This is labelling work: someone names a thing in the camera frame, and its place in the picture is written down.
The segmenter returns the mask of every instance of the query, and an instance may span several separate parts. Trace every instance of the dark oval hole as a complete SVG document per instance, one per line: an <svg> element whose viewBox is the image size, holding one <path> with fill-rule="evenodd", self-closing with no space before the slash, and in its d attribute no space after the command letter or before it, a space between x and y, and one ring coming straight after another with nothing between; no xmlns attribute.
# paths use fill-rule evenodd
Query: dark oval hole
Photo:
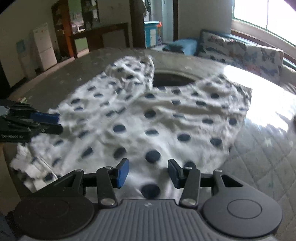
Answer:
<svg viewBox="0 0 296 241"><path fill-rule="evenodd" d="M153 87L184 86L193 82L194 80L177 74L155 73Z"/></svg>

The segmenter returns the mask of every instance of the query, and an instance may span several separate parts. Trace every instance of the refrigerator door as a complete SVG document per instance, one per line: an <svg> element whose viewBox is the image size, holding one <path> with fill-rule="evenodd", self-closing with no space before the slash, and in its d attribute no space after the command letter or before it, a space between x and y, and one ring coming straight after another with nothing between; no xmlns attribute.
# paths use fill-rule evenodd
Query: refrigerator door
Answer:
<svg viewBox="0 0 296 241"><path fill-rule="evenodd" d="M51 66L57 64L57 59L54 55L53 47L39 53L43 70L49 69Z"/></svg>
<svg viewBox="0 0 296 241"><path fill-rule="evenodd" d="M52 47L47 23L45 23L42 27L33 30L33 33L39 53Z"/></svg>

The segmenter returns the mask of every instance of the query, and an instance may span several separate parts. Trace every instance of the doorway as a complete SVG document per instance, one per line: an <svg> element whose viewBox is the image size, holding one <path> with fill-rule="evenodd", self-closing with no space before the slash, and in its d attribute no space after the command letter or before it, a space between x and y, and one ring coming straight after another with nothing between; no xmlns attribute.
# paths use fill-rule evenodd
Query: doorway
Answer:
<svg viewBox="0 0 296 241"><path fill-rule="evenodd" d="M146 47L144 22L148 21L162 23L161 30L157 30L162 43L178 39L178 0L129 0L129 2L134 47Z"/></svg>

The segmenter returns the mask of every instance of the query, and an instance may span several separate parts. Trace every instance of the wooden desk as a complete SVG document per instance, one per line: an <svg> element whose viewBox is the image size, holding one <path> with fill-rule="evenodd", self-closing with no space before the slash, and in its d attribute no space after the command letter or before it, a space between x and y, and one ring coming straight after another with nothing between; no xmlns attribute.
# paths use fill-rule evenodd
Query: wooden desk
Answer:
<svg viewBox="0 0 296 241"><path fill-rule="evenodd" d="M126 47L129 48L129 36L128 36L128 23L120 23L109 26L104 26L100 28L95 28L92 30L85 30L71 35L71 45L74 53L74 58L77 59L77 49L75 45L76 39L86 38L87 44L89 46L89 51L100 49L104 47L102 35L105 33L113 32L116 30L124 30L124 38L126 40Z"/></svg>

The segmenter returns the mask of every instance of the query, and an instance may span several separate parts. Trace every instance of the metal screw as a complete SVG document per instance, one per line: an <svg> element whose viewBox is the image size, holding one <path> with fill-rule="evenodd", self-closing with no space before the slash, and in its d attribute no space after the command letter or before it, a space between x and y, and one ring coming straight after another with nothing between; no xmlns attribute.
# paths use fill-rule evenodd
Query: metal screw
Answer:
<svg viewBox="0 0 296 241"><path fill-rule="evenodd" d="M115 200L113 200L112 198L103 198L101 200L101 203L104 205L104 206L112 206L115 204Z"/></svg>
<svg viewBox="0 0 296 241"><path fill-rule="evenodd" d="M186 207L191 207L196 204L196 201L191 198L185 198L181 201L181 203Z"/></svg>

